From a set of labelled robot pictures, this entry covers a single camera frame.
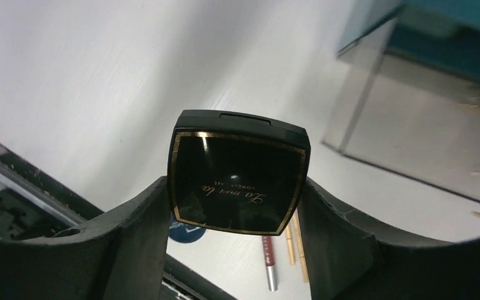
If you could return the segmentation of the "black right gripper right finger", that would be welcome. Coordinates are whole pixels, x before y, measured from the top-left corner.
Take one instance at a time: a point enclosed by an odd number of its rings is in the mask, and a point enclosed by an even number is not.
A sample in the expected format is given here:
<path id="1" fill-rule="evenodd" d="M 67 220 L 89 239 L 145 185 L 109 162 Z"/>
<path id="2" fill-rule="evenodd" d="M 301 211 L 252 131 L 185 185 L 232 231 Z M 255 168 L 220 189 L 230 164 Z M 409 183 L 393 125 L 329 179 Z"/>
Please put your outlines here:
<path id="1" fill-rule="evenodd" d="M 480 237 L 447 242 L 399 229 L 312 179 L 298 215 L 313 299 L 480 299 Z"/>

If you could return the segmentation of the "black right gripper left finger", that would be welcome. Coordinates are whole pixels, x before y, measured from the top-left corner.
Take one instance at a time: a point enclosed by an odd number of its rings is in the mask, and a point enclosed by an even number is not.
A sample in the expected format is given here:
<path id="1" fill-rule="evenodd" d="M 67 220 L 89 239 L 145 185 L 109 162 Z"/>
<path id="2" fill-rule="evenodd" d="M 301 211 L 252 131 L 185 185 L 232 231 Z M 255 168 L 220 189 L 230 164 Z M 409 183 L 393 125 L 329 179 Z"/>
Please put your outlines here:
<path id="1" fill-rule="evenodd" d="M 167 180 L 53 237 L 0 239 L 0 299 L 158 299 L 170 225 Z"/>

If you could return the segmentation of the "black square powder compact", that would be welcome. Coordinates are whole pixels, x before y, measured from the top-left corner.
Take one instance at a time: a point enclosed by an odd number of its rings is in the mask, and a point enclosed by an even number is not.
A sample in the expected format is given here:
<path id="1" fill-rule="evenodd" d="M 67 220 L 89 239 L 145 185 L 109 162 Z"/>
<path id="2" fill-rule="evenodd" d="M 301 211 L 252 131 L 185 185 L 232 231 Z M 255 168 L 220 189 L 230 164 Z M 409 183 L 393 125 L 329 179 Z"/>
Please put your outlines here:
<path id="1" fill-rule="evenodd" d="M 228 233 L 280 235 L 305 186 L 307 131 L 231 111 L 186 109 L 167 163 L 167 190 L 179 222 Z"/>

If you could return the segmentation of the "clear acrylic drawer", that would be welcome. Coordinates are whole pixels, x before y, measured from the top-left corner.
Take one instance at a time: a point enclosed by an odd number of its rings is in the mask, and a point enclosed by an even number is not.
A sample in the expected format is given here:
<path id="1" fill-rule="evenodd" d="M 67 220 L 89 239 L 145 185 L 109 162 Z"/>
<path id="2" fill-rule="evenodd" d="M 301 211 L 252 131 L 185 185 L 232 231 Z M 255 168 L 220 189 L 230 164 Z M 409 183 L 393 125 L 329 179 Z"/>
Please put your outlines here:
<path id="1" fill-rule="evenodd" d="M 339 53 L 349 72 L 322 141 L 349 159 L 459 196 L 468 219 L 480 221 L 480 88 L 390 50 L 396 23 Z"/>

